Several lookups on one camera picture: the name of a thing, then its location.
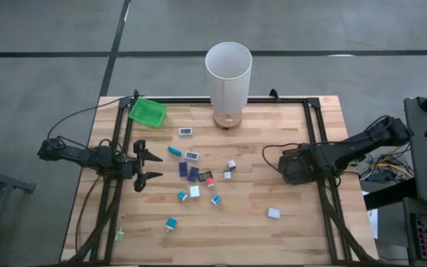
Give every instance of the gray floor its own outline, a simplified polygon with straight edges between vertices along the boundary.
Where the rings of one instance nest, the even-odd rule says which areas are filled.
[[[109,51],[122,2],[0,0],[0,52]],[[424,50],[427,0],[133,0],[120,50],[206,50],[223,41],[252,50]],[[117,59],[108,95],[134,88],[205,95],[202,61]],[[57,262],[80,168],[43,162],[36,152],[58,119],[96,104],[106,66],[107,58],[0,59],[0,172],[38,183],[33,195],[13,195],[0,230],[0,266]],[[385,113],[404,118],[404,98],[427,96],[427,56],[255,58],[251,95],[271,88],[339,95],[355,134]],[[86,142],[92,121],[93,112],[80,114],[55,134]],[[399,209],[388,214],[398,217]],[[379,235],[387,237],[379,237],[380,251],[380,243],[399,239],[399,222],[387,223],[380,221]]]

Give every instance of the wooden tabletop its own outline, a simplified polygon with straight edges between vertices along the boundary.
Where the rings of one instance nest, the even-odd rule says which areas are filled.
[[[114,99],[102,97],[99,103]],[[328,139],[345,139],[347,131],[338,97],[320,96],[320,101]],[[90,146],[97,146],[104,138],[111,139],[116,107],[117,103],[98,109]],[[319,139],[314,111],[312,116]],[[193,136],[180,137],[180,127],[192,127]],[[223,131],[215,126],[210,105],[169,104],[162,128],[133,124],[130,141],[138,139],[146,139],[149,151],[164,160],[146,162],[144,171],[164,175],[149,180],[141,193],[134,191],[133,180],[125,181],[118,218],[118,228],[123,228],[125,238],[115,242],[112,264],[329,263],[317,184],[286,185],[261,156],[265,145],[308,142],[302,105],[249,104],[243,109],[239,128]],[[184,159],[169,154],[169,145],[183,152],[200,153],[199,161],[188,161],[188,167],[212,171],[215,186],[209,189],[204,183],[179,178],[179,162]],[[280,151],[270,148],[265,155],[276,164]],[[237,169],[231,180],[225,180],[222,172],[229,160],[236,163]],[[96,178],[94,171],[83,170],[62,259],[75,253],[76,221]],[[200,186],[200,198],[180,202],[176,195],[179,191],[188,192],[190,185]],[[83,214],[79,244],[93,230],[101,191],[102,182],[98,182]],[[366,251],[377,258],[357,176],[343,175],[339,192],[346,225]],[[211,202],[216,194],[222,198],[218,206]],[[281,219],[267,218],[268,208],[278,208]],[[169,217],[178,223],[166,233]],[[337,231],[335,236],[340,250]],[[105,241],[101,244],[104,251]]]

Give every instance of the blue block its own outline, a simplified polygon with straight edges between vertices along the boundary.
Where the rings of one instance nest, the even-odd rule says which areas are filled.
[[[169,218],[168,222],[166,223],[166,228],[168,230],[172,230],[176,227],[176,225],[177,225],[177,220],[174,218]]]
[[[185,201],[187,199],[187,194],[184,191],[180,191],[177,194],[177,197],[180,198],[182,201]]]
[[[199,173],[199,169],[195,167],[191,167],[191,170],[189,171],[189,177],[187,177],[187,180],[191,182],[197,181],[197,174]]]
[[[187,163],[186,162],[179,163],[179,176],[180,177],[187,177]]]
[[[221,199],[219,196],[215,196],[215,197],[213,197],[213,198],[211,199],[211,202],[212,202],[214,205],[218,205],[218,204],[220,203],[220,201],[222,201],[222,199]]]
[[[169,152],[171,152],[172,154],[174,154],[176,156],[182,156],[182,152],[181,151],[179,151],[179,150],[177,150],[177,149],[175,149],[175,148],[173,148],[171,146],[168,146],[168,150],[169,150]]]

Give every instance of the green plastic basket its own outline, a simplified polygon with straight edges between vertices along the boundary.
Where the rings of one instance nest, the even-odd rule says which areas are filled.
[[[168,107],[158,102],[138,98],[129,117],[137,122],[159,128],[164,121]]]

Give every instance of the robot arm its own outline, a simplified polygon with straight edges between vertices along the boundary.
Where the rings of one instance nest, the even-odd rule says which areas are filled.
[[[401,119],[385,116],[362,133],[341,142],[300,144],[297,149],[283,151],[278,169],[292,185],[338,177],[354,159],[381,146],[401,146],[409,142],[412,132]]]
[[[115,154],[112,147],[106,145],[100,145],[97,148],[75,148],[53,138],[42,142],[37,155],[46,161],[63,159],[74,162],[83,168],[93,168],[98,175],[104,177],[114,174],[115,177],[121,179],[131,179],[137,175],[134,190],[141,192],[148,179],[162,175],[157,172],[143,174],[142,167],[145,165],[145,160],[161,162],[162,159],[147,150],[146,141],[143,139],[134,142],[133,151],[136,158],[131,158],[123,153]]]

